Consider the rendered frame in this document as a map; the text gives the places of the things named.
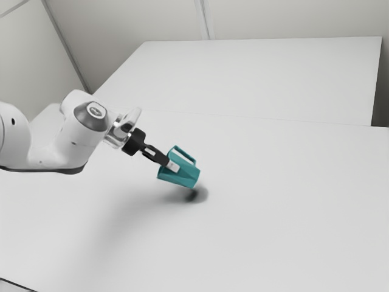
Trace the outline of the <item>teal faceted mug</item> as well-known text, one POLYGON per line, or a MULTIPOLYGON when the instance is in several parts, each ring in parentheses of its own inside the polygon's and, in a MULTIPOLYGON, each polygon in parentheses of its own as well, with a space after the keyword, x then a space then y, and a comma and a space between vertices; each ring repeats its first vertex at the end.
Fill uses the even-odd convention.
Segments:
POLYGON ((198 181, 200 170, 196 160, 175 145, 167 153, 167 165, 160 166, 157 179, 192 189, 198 181))

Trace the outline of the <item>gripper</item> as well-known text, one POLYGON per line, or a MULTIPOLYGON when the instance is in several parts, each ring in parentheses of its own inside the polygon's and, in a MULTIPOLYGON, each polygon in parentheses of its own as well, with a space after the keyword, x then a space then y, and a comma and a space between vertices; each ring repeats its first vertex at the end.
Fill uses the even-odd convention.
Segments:
POLYGON ((146 133, 139 128, 135 128, 127 142, 122 147, 122 152, 127 155, 134 156, 138 151, 141 151, 142 154, 147 157, 149 160, 159 164, 162 167, 171 170, 174 173, 177 173, 180 169, 180 166, 169 159, 169 157, 163 154, 159 149, 152 145, 146 145, 144 140, 146 138, 146 133))

